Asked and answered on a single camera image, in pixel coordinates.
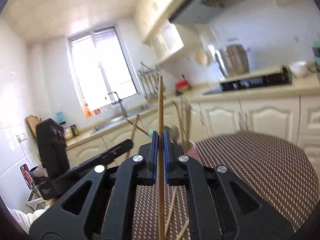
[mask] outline countertop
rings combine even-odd
[[[257,89],[247,89],[230,91],[213,95],[203,96],[202,93],[208,91],[210,88],[216,86],[218,83],[202,84],[192,88],[183,93],[181,96],[175,96],[174,93],[166,93],[164,106],[173,104],[174,102],[179,102],[181,97],[184,97],[189,103],[197,102],[213,102],[213,101],[232,101],[237,99],[257,99],[257,98],[275,98],[283,96],[303,96],[303,95],[320,95],[320,81],[318,74],[311,74],[306,78],[292,78],[291,85],[284,86],[274,86],[267,88],[257,88]],[[157,100],[148,102],[149,104],[157,104]],[[141,117],[146,116],[150,113],[156,112],[157,108],[151,108],[146,111],[139,113]],[[72,138],[67,141],[67,150],[78,146],[84,142],[90,141],[97,137],[102,136],[108,132],[111,132],[119,127],[127,124],[126,120],[117,123],[114,126],[108,127],[106,129],[100,130],[96,133],[92,133],[92,130],[83,132],[77,137]]]

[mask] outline white sleeve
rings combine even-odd
[[[13,218],[16,220],[16,222],[22,227],[22,229],[28,234],[29,229],[32,225],[32,223],[39,218],[44,212],[46,212],[46,209],[40,209],[33,212],[33,214],[25,214],[19,210],[10,209],[7,207]]]

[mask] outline smartphone screen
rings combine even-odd
[[[21,173],[28,185],[28,187],[31,189],[31,188],[34,188],[36,186],[35,182],[33,181],[33,178],[31,177],[30,175],[30,171],[28,169],[28,166],[26,164],[23,164],[21,167],[20,167],[20,170],[21,170]]]

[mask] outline ceiling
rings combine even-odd
[[[129,17],[139,0],[9,0],[1,13],[25,41],[72,35]]]

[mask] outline cutting board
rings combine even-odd
[[[40,123],[39,118],[37,116],[30,115],[26,117],[26,122],[32,132],[32,135],[37,137],[36,126],[38,123]]]

